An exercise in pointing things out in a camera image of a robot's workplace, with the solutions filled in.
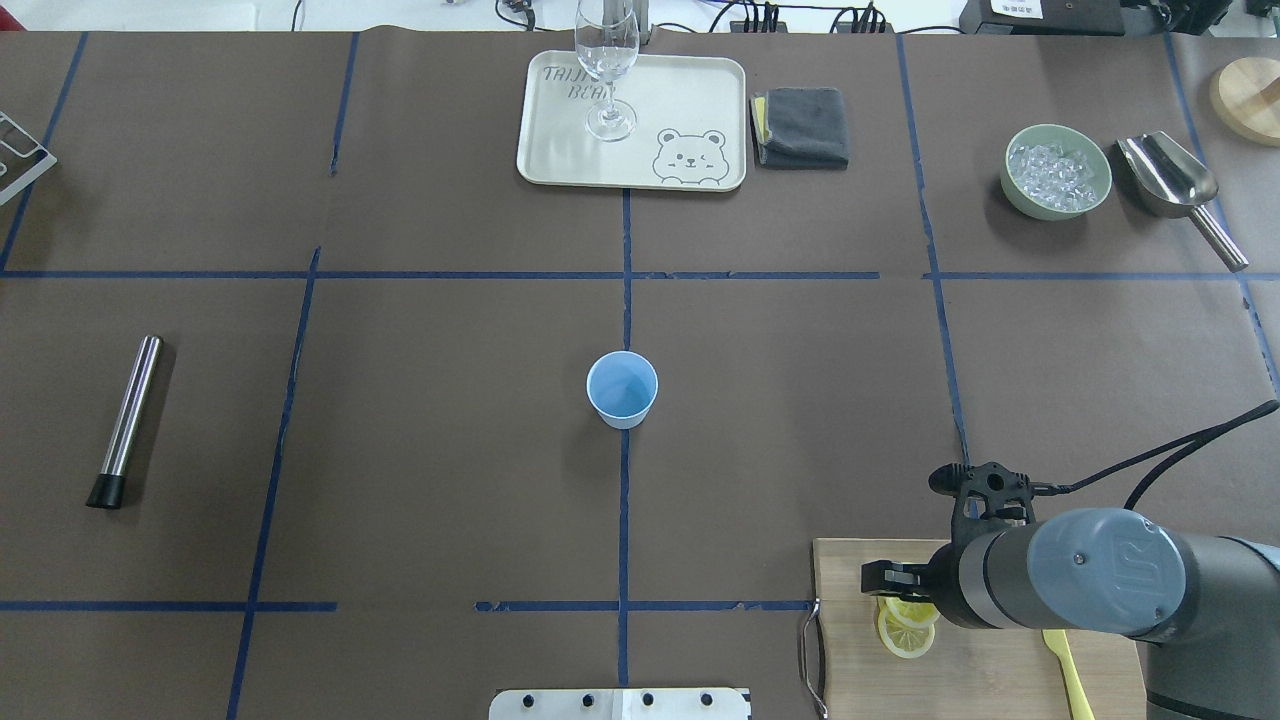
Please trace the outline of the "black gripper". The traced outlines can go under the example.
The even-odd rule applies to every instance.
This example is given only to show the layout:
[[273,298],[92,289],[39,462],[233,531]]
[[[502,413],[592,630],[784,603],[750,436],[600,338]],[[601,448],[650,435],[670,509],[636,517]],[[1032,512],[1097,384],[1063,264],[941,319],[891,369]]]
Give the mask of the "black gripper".
[[998,462],[946,464],[931,473],[929,488],[954,500],[950,542],[927,562],[876,560],[861,565],[861,593],[904,601],[955,601],[963,551],[983,536],[1036,520],[1030,478]]

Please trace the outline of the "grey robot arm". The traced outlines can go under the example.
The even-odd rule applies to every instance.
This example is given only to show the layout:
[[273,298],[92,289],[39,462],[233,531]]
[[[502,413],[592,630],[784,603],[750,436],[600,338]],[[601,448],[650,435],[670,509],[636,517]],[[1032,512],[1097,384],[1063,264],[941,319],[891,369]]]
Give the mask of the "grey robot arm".
[[997,462],[943,465],[928,483],[955,502],[948,542],[927,562],[867,562],[863,593],[929,602],[969,629],[1143,643],[1149,719],[1277,717],[1276,547],[1178,533],[1129,509],[1038,521],[1046,484]]

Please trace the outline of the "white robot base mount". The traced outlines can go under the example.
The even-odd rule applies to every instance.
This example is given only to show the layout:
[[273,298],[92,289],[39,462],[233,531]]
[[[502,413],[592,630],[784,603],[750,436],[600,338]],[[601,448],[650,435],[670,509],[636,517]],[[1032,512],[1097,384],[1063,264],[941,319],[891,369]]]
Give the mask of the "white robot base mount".
[[730,687],[508,689],[489,719],[751,719],[745,689]]

